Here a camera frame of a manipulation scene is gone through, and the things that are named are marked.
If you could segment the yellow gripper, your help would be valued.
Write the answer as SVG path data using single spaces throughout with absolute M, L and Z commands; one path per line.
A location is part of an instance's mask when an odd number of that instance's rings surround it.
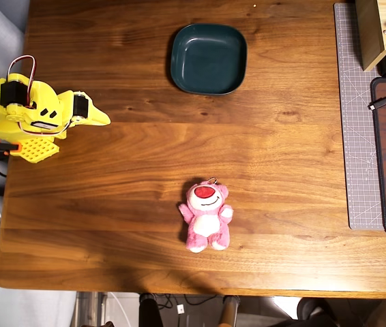
M 93 100 L 83 92 L 66 91 L 58 95 L 62 105 L 62 121 L 79 125 L 107 126 L 109 116 L 95 107 Z

